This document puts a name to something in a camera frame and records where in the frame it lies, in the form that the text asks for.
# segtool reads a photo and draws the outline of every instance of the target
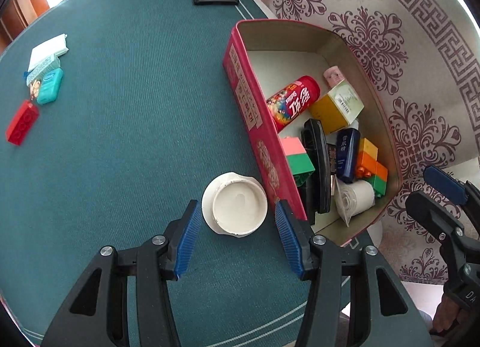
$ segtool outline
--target screw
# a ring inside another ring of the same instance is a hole
[[[100,249],[100,255],[102,256],[110,256],[113,253],[113,248],[111,246],[104,246]]]
[[[375,256],[378,253],[378,249],[376,248],[376,246],[367,245],[365,247],[365,252],[367,253],[367,255]]]
[[[313,236],[313,239],[311,239],[311,240],[316,245],[323,245],[327,242],[327,239],[323,236],[320,236],[320,235]]]
[[[154,243],[155,245],[162,245],[163,243],[165,243],[166,240],[167,239],[164,236],[159,234],[152,239],[152,243]]]

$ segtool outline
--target red bottle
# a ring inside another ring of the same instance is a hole
[[[267,99],[277,132],[282,131],[319,97],[320,87],[317,82],[310,76],[302,76]]]
[[[20,145],[38,115],[40,115],[38,108],[30,100],[24,100],[5,132],[7,141]]]

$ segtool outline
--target barcode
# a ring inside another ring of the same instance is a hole
[[[343,99],[341,97],[337,97],[337,101],[338,101],[338,103],[340,103],[342,105],[342,107],[346,111],[346,113],[349,114],[350,110],[349,110],[348,106],[344,103]]]

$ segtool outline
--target open box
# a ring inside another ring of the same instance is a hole
[[[280,145],[280,137],[300,137],[307,111],[277,134],[266,99],[303,75],[313,77],[328,92],[323,72],[338,66],[364,104],[358,116],[362,137],[378,147],[378,161],[388,169],[384,197],[352,217],[347,227],[335,203],[327,214],[317,214],[315,232],[338,245],[345,244],[374,223],[401,186],[398,156],[388,121],[367,75],[347,44],[335,33],[291,20],[246,20],[232,29],[223,66],[242,112],[270,203],[287,199],[296,218],[306,220],[305,210]]]

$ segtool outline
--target green toy block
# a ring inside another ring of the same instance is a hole
[[[367,181],[371,184],[375,191],[375,197],[380,198],[385,195],[385,191],[387,189],[387,183],[385,183],[382,179],[380,179],[377,175],[371,175],[369,178],[363,178],[363,180]]]
[[[304,184],[308,177],[315,171],[314,165],[306,153],[287,156],[286,160],[289,163],[297,187]]]

